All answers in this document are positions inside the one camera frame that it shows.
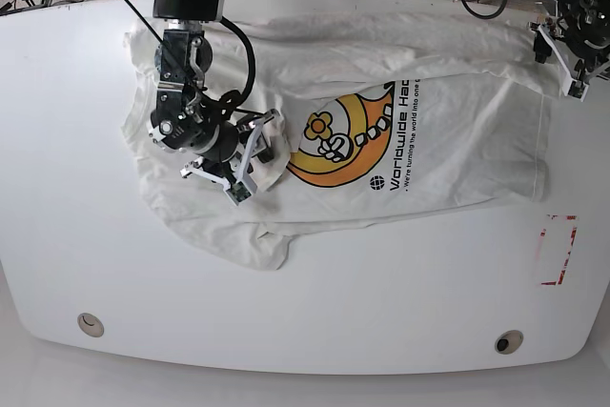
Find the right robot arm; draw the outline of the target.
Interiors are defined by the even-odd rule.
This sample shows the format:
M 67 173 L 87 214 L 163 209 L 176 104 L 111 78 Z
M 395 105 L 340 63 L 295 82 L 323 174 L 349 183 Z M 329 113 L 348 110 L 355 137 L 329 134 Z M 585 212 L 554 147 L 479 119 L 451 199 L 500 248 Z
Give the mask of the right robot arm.
M 275 157 L 263 127 L 277 113 L 246 111 L 238 121 L 231 120 L 251 95 L 256 66 L 252 43 L 224 17 L 223 6 L 224 0 L 154 0 L 154 17 L 171 24 L 157 38 L 159 82 L 148 133 L 161 148 L 194 153 L 195 160 L 184 166 L 181 176 L 197 175 L 219 185 L 238 205 L 257 191 L 253 159 L 268 163 Z M 213 50 L 203 31 L 209 22 L 218 22 L 234 33 L 247 58 L 243 90 L 230 90 L 217 99 L 206 94 L 205 85 L 213 62 Z

